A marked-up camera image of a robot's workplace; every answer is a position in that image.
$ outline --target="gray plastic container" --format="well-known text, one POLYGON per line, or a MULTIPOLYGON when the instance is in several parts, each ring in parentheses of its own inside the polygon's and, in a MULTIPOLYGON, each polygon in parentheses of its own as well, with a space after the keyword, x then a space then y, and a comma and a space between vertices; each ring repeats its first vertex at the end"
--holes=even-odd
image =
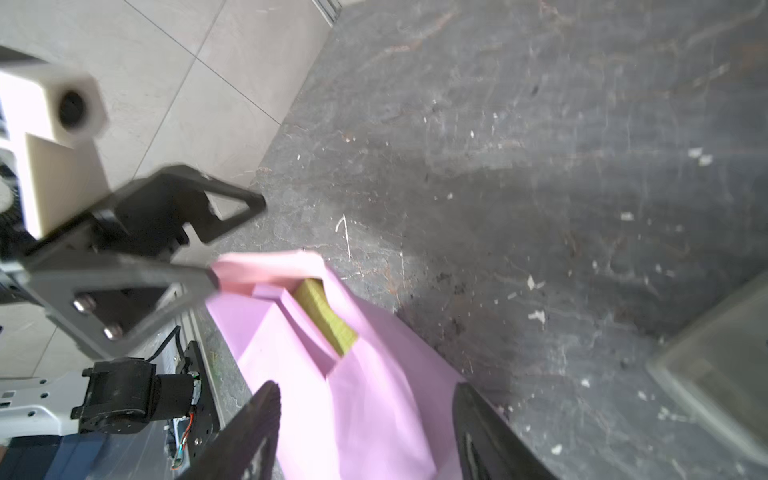
POLYGON ((768 465, 768 273, 685 329, 648 371, 728 448, 768 465))

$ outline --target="pink bag handle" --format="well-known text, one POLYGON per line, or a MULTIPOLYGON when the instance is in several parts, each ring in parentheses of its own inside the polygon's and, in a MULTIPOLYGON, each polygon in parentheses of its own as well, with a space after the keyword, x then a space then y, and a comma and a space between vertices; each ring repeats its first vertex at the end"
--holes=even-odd
POLYGON ((276 253, 225 253, 211 266, 223 292, 250 296, 257 283, 272 283, 294 291, 307 278, 323 281, 331 309, 378 349, 386 349, 354 301, 352 293, 319 253, 294 250, 276 253))

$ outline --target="black cable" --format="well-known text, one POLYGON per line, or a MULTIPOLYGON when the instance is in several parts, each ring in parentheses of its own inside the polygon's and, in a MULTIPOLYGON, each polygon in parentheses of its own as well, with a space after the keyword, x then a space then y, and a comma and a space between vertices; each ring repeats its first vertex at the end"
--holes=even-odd
MULTIPOLYGON (((176 325, 173 330, 171 330, 170 333, 168 333, 168 336, 165 337, 165 340, 160 344, 160 346, 157 348, 155 353, 147 359, 148 362, 151 362, 152 360, 156 359, 158 355, 160 355, 163 352, 163 349, 168 345, 170 342, 170 339, 172 339, 174 336, 176 336, 176 350, 179 351, 179 359, 184 359, 184 351, 181 349, 181 339, 179 338, 179 332, 181 331, 181 326, 176 325)), ((187 360, 184 360, 184 368, 187 368, 187 360)))

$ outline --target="white debris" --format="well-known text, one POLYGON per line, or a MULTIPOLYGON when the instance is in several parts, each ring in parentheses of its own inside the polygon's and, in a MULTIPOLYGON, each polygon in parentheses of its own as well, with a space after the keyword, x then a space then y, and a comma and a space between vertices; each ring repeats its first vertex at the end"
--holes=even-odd
POLYGON ((544 310, 536 310, 533 313, 529 313, 528 318, 531 320, 538 320, 542 325, 547 322, 547 316, 544 313, 544 310))
POLYGON ((685 415, 678 415, 676 413, 671 413, 669 409, 664 407, 661 407, 656 417, 659 420, 671 420, 673 422, 696 423, 696 419, 691 417, 686 417, 685 415))

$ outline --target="pink plastic bag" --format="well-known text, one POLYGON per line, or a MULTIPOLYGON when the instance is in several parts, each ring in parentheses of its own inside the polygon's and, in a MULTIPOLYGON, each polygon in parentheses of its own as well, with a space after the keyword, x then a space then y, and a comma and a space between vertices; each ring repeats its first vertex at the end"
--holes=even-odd
POLYGON ((280 386, 287 480, 461 478, 452 395, 462 377, 400 319, 354 296, 313 252, 229 253, 208 309, 248 386, 280 386), (290 295, 323 281, 358 334, 340 358, 290 295))

